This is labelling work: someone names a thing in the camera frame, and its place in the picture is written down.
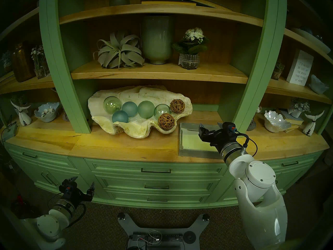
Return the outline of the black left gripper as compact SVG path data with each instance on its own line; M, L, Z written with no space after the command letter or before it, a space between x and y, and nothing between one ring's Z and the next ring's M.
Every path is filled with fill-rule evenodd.
M87 194L84 194L79 188L77 188L77 180L78 176L74 176L67 179L67 183L65 185L59 186L59 191L63 193L61 199L70 201L71 203L80 203L82 201L92 201L94 193L95 193L95 185L92 182L90 188L87 190Z

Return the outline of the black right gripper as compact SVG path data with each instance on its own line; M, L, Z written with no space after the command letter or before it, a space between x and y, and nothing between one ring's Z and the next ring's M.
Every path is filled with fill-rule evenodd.
M209 131L203 124L199 124L199 138L203 142L210 143L210 146L217 149L223 148L226 144L236 141L236 134L228 128L224 128L224 122L217 122L219 130Z

